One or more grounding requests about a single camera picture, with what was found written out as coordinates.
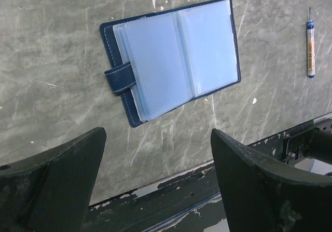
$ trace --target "wallet cover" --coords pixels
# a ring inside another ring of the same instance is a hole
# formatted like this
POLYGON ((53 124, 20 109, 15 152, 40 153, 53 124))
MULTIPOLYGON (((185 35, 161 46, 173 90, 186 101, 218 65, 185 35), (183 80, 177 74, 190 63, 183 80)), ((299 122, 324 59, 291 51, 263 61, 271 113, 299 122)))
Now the wallet cover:
POLYGON ((232 0, 103 23, 105 71, 137 127, 241 81, 232 0))

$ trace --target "dark plastic part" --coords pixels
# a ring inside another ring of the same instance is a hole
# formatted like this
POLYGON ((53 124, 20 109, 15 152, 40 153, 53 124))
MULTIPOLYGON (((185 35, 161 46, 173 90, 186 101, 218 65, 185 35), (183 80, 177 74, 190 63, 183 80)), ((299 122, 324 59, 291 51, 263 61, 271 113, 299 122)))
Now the dark plastic part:
POLYGON ((330 177, 288 166, 216 129, 211 146, 231 232, 332 229, 330 177))
POLYGON ((309 149, 303 154, 332 165, 332 134, 327 131, 316 132, 309 143, 309 149))
POLYGON ((104 152, 104 128, 0 167, 0 231, 81 231, 104 152))

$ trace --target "blue pen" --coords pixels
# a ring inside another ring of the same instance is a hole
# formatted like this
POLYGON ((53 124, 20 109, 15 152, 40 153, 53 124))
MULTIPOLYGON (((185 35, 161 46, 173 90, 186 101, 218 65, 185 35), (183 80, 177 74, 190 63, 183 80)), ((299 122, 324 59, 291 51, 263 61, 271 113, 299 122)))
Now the blue pen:
POLYGON ((315 76, 315 24, 311 19, 311 8, 309 8, 309 21, 307 22, 307 76, 315 76))

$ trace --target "white stitching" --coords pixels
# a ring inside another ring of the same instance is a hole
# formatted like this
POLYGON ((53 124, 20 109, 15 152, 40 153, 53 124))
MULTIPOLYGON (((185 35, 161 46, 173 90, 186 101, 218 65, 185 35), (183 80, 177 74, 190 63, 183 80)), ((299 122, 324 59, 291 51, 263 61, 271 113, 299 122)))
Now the white stitching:
POLYGON ((129 84, 129 85, 123 87, 123 88, 120 88, 120 89, 118 89, 118 90, 113 91, 113 93, 121 92, 122 90, 124 90, 124 89, 130 87, 131 85, 134 85, 135 83, 136 83, 136 82, 134 81, 133 83, 131 83, 131 84, 129 84))
POLYGON ((125 69, 125 68, 127 68, 127 67, 129 67, 129 66, 131 66, 131 65, 129 64, 129 65, 127 65, 127 66, 125 66, 125 67, 123 67, 123 68, 121 68, 121 69, 119 69, 119 70, 115 70, 115 71, 113 71, 113 72, 110 72, 110 73, 108 73, 108 74, 105 74, 105 75, 114 74, 114 73, 116 73, 116 72, 119 72, 119 71, 121 71, 121 70, 123 70, 123 69, 125 69))
MULTIPOLYGON (((106 39, 106 42, 107 42, 107 45, 108 45, 108 49, 109 49, 109 52, 110 52, 110 57, 112 58, 113 65, 115 66, 115 61, 114 61, 114 58, 113 58, 113 54, 112 54, 112 51, 110 49, 110 46, 109 46, 109 43, 108 43, 108 39, 107 39, 107 36, 106 36, 106 28, 109 28, 109 27, 111 27, 111 25, 106 26, 104 28, 104 36, 105 36, 105 39, 106 39)), ((127 102, 127 98, 126 98, 126 94, 124 93, 123 96, 124 96, 124 100, 125 100, 126 105, 127 105, 127 110, 129 112, 129 116, 130 116, 131 122, 133 122, 134 125, 138 125, 139 123, 135 123, 134 120, 133 120, 133 116, 131 115, 131 112, 130 112, 130 109, 129 109, 129 106, 128 106, 128 102, 127 102)))

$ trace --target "wallet strap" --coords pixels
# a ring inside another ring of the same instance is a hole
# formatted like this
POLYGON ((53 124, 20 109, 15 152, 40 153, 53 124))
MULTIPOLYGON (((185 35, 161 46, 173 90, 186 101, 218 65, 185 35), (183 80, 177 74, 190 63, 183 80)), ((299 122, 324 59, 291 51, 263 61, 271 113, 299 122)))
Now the wallet strap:
POLYGON ((104 72, 113 93, 121 93, 136 83, 130 62, 104 72))

